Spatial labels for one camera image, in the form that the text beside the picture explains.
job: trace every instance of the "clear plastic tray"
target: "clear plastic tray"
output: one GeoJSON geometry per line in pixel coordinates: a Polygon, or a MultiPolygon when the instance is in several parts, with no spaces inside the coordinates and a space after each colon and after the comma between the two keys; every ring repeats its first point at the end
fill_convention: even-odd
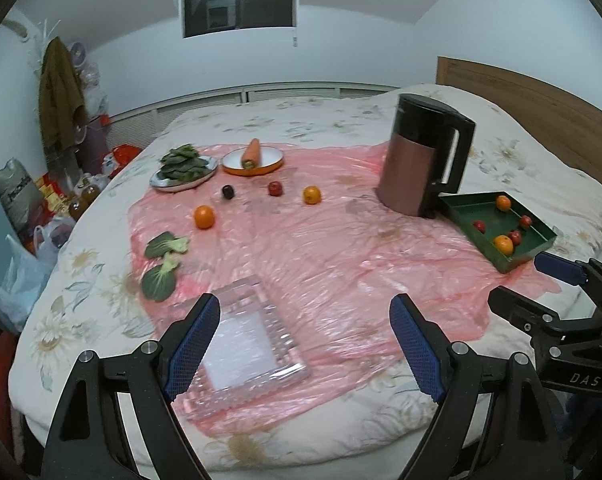
{"type": "Polygon", "coordinates": [[[178,411],[200,420],[302,381],[310,375],[297,343],[268,301],[258,276],[212,291],[219,328],[178,411]]]}

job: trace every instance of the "gray bag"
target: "gray bag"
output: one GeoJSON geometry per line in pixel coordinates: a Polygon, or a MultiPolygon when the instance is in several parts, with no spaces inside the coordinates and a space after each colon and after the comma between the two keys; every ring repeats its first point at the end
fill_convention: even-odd
{"type": "Polygon", "coordinates": [[[0,200],[14,230],[19,232],[43,202],[39,191],[24,165],[11,158],[0,170],[0,200]]]}

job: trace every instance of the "leafy greens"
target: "leafy greens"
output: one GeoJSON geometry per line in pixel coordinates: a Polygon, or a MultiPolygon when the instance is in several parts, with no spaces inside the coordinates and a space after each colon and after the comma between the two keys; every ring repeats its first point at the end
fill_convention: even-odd
{"type": "Polygon", "coordinates": [[[166,254],[162,264],[147,270],[141,278],[141,292],[143,292],[143,295],[149,300],[156,301],[156,303],[170,298],[177,286],[175,269],[178,266],[177,256],[172,253],[166,254]]]}
{"type": "Polygon", "coordinates": [[[207,161],[199,156],[199,152],[191,145],[184,144],[173,148],[161,158],[159,178],[170,178],[180,182],[192,182],[210,173],[207,161]]]}
{"type": "Polygon", "coordinates": [[[171,232],[166,231],[148,242],[144,256],[147,258],[159,258],[166,253],[184,254],[188,251],[189,241],[190,239],[187,236],[177,238],[171,232]]]}

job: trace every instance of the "bed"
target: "bed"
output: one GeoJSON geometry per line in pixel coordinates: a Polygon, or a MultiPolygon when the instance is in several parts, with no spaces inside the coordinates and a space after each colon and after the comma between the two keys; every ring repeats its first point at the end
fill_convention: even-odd
{"type": "MultiPolygon", "coordinates": [[[[46,440],[60,391],[81,350],[120,354],[152,337],[154,326],[140,307],[130,274],[123,219],[146,193],[156,161],[168,148],[185,142],[241,144],[254,135],[305,148],[379,144],[389,137],[401,91],[442,100],[476,121],[460,192],[506,190],[521,197],[558,232],[553,251],[570,259],[602,260],[602,112],[532,78],[440,58],[437,85],[370,98],[291,98],[192,110],[174,120],[88,209],[26,324],[9,389],[38,440],[46,440]]],[[[540,301],[562,317],[588,316],[593,309],[569,285],[540,301]]],[[[470,344],[478,352],[509,356],[530,354],[528,340],[491,317],[485,335],[470,344]]],[[[121,403],[140,472],[156,478],[130,400],[123,396],[121,403]]],[[[487,402],[479,406],[469,439],[481,431],[487,402]]],[[[215,479],[394,479],[434,409],[405,360],[397,360],[363,386],[268,431],[209,437],[189,422],[183,426],[215,479]]]]}

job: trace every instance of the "blue gripper pad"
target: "blue gripper pad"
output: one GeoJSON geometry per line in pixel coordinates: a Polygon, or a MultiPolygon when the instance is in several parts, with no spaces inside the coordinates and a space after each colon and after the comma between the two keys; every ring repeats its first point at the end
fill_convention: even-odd
{"type": "MultiPolygon", "coordinates": [[[[163,345],[164,338],[169,339],[172,335],[176,335],[176,330],[172,334],[170,333],[172,327],[185,332],[177,348],[171,355],[167,356],[169,359],[166,370],[167,380],[163,387],[163,393],[171,402],[177,395],[186,392],[190,388],[192,378],[197,368],[199,368],[199,364],[201,364],[210,341],[212,341],[212,336],[217,331],[220,315],[219,300],[212,294],[204,294],[192,307],[190,314],[184,320],[172,323],[161,338],[160,342],[163,345]],[[190,328],[177,325],[182,323],[191,323],[190,328]]],[[[163,346],[164,352],[171,351],[170,343],[169,340],[166,341],[166,345],[163,346]]]]}
{"type": "Polygon", "coordinates": [[[534,266],[539,272],[552,276],[570,285],[584,285],[588,276],[579,264],[550,253],[539,253],[534,258],[534,266]]]}
{"type": "Polygon", "coordinates": [[[441,380],[441,362],[400,296],[395,296],[390,302],[390,325],[419,389],[431,396],[434,402],[443,402],[446,389],[441,380]]]}

